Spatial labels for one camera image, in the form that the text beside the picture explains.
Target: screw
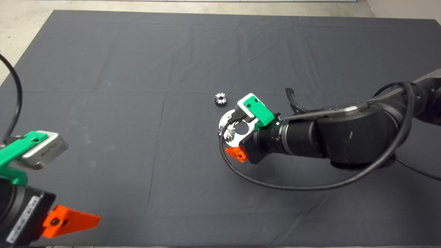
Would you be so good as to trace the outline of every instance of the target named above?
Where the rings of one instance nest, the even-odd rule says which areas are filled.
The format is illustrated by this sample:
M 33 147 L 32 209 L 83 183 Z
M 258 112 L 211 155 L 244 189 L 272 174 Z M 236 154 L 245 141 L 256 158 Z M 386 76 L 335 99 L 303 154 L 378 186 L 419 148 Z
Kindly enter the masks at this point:
M 58 225 L 59 222 L 60 222 L 60 220 L 55 218 L 55 219 L 51 220 L 51 225 Z

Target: white label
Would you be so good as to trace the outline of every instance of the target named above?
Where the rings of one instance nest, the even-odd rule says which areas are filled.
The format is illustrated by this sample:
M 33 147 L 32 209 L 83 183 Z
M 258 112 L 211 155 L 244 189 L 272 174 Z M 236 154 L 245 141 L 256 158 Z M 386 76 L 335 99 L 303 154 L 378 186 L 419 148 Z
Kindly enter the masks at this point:
M 28 205 L 26 206 L 25 210 L 23 211 L 22 215 L 20 215 L 20 218 L 17 220 L 17 223 L 15 224 L 12 231 L 9 233 L 6 241 L 13 244 L 19 234 L 22 232 L 23 227 L 26 225 L 27 220 L 29 219 L 30 215 L 35 209 L 35 206 L 40 201 L 40 197 L 38 196 L 32 196 L 30 199 Z

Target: black cable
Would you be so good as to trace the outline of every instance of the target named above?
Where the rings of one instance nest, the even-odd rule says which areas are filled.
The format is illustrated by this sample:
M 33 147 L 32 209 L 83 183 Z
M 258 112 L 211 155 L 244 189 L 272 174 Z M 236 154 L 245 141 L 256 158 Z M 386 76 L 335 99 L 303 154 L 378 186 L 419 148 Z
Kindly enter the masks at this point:
M 19 75 L 15 71 L 14 67 L 9 63 L 9 61 L 3 57 L 3 55 L 0 54 L 0 60 L 3 62 L 4 65 L 9 69 L 12 78 L 14 78 L 15 87 L 17 88 L 17 103 L 15 105 L 15 112 L 14 116 L 12 117 L 12 121 L 9 124 L 9 127 L 6 130 L 6 133 L 3 136 L 3 143 L 8 143 L 8 140 L 11 138 L 12 131 L 14 131 L 15 125 L 17 124 L 17 121 L 20 117 L 20 112 L 22 111 L 22 104 L 23 104 L 23 89 L 22 84 L 20 82 Z
M 389 83 L 384 85 L 383 87 L 381 87 L 379 90 L 377 90 L 377 92 L 375 92 L 375 94 L 372 97 L 376 97 L 378 96 L 381 92 L 385 91 L 388 88 L 393 88 L 395 86 L 397 86 L 399 83 Z
M 381 166 L 384 162 L 386 162 L 395 152 L 395 149 L 398 148 L 401 144 L 401 142 L 406 138 L 407 131 L 411 127 L 411 122 L 413 118 L 413 112 L 414 112 L 414 105 L 415 105 L 415 99 L 414 99 L 414 92 L 412 87 L 409 85 L 409 83 L 406 82 L 399 82 L 399 85 L 401 85 L 404 88 L 404 91 L 407 95 L 407 105 L 406 105 L 406 113 L 404 114 L 403 122 L 401 124 L 401 127 L 393 139 L 392 143 L 389 145 L 389 147 L 374 161 L 372 162 L 368 167 L 366 167 L 361 172 L 351 176 L 348 179 L 331 183 L 331 184 L 322 184 L 322 185 L 311 185 L 311 186 L 284 186 L 284 185 L 276 185 L 276 184 L 269 184 L 265 183 L 259 180 L 256 180 L 252 177 L 249 177 L 245 175 L 244 173 L 240 172 L 236 167 L 233 166 L 233 164 L 228 160 L 227 155 L 225 154 L 224 149 L 224 140 L 223 136 L 225 131 L 228 128 L 228 125 L 231 123 L 234 123 L 239 120 L 228 120 L 228 124 L 224 126 L 222 129 L 222 132 L 219 136 L 219 148 L 222 155 L 222 158 L 224 159 L 225 163 L 228 165 L 228 167 L 237 175 L 239 175 L 241 178 L 252 182 L 254 184 L 267 187 L 267 188 L 273 188 L 273 189 L 280 189 L 280 190 L 290 190 L 290 191 L 317 191 L 317 190 L 329 190 L 333 188 L 339 188 L 348 184 L 351 184 L 363 177 L 365 177 L 367 174 L 372 172 L 374 169 Z
M 423 176 L 430 177 L 430 178 L 435 179 L 435 180 L 437 180 L 437 181 L 441 181 L 441 177 L 438 177 L 438 176 L 432 175 L 432 174 L 430 174 L 430 173 L 427 173 L 427 172 L 425 172 L 425 171 L 422 171 L 422 170 L 420 170 L 420 169 L 417 169 L 417 168 L 411 166 L 410 164 L 404 162 L 403 160 L 401 160 L 401 159 L 399 159 L 399 158 L 396 158 L 396 160 L 397 160 L 400 164 L 402 164 L 402 165 L 408 167 L 409 169 L 411 169 L 411 170 L 413 170 L 413 171 L 415 171 L 415 172 L 417 172 L 417 173 L 419 173 L 419 174 L 421 174 L 421 175 L 423 175 Z
M 396 85 L 397 85 L 397 83 L 390 83 L 390 84 L 388 84 L 388 85 L 383 86 L 381 89 L 379 89 L 379 90 L 373 95 L 373 97 L 378 96 L 378 95 L 379 95 L 381 92 L 383 92 L 384 90 L 386 90 L 386 89 L 388 89 L 388 88 L 393 88 L 393 87 L 395 87 Z M 438 93 L 439 95 L 441 95 L 441 88 L 439 88 L 438 91 L 439 91 L 439 92 L 435 92 L 435 93 Z M 411 166 L 410 164 L 404 162 L 403 160 L 401 160 L 401 159 L 399 159 L 399 158 L 396 158 L 396 160 L 397 160 L 400 164 L 402 164 L 402 165 L 406 166 L 407 168 L 409 168 L 409 169 L 415 171 L 416 173 L 419 173 L 419 174 L 421 174 L 421 175 L 423 175 L 423 176 L 426 176 L 426 177 L 432 178 L 432 179 L 434 179 L 434 180 L 441 181 L 441 177 L 438 177 L 438 176 L 432 175 L 432 174 L 430 174 L 430 173 L 427 173 L 427 172 L 425 172 L 425 171 L 422 171 L 422 170 L 420 170 L 420 169 L 417 169 L 417 168 Z
M 288 98 L 289 105 L 291 106 L 294 114 L 305 114 L 310 112 L 322 111 L 323 109 L 306 109 L 301 107 L 295 100 L 294 90 L 292 88 L 285 88 L 286 97 Z

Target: metal gear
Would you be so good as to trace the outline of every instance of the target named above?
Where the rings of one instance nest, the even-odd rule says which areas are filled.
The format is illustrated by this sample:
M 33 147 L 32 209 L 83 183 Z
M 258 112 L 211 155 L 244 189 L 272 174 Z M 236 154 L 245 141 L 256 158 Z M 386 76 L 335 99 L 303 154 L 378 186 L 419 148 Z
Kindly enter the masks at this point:
M 214 96 L 214 103 L 218 107 L 224 107 L 227 104 L 227 95 L 223 92 L 219 92 Z
M 224 128 L 225 125 L 221 125 L 219 127 L 219 129 L 217 130 L 218 135 L 221 135 L 222 129 Z M 224 133 L 224 140 L 226 140 L 227 142 L 230 142 L 234 139 L 234 134 L 236 134 L 236 129 L 235 128 L 227 128 L 227 130 Z

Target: gray tablecloth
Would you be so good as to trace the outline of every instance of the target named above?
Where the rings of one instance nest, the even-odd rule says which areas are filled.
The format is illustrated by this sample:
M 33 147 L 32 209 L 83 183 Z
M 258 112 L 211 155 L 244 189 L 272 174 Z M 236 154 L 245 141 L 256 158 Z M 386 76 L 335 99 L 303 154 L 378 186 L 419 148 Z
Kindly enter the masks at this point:
M 250 184 L 222 161 L 217 124 L 255 93 L 273 112 L 368 99 L 441 68 L 434 20 L 54 11 L 16 66 L 15 134 L 59 132 L 69 149 L 30 185 L 98 214 L 93 230 L 36 245 L 441 245 L 441 183 L 398 165 L 325 192 Z M 214 94 L 228 94 L 217 108 Z M 0 89 L 0 126 L 15 104 Z M 441 128 L 413 122 L 398 155 L 441 175 Z M 238 165 L 286 184 L 353 172 L 272 154 Z

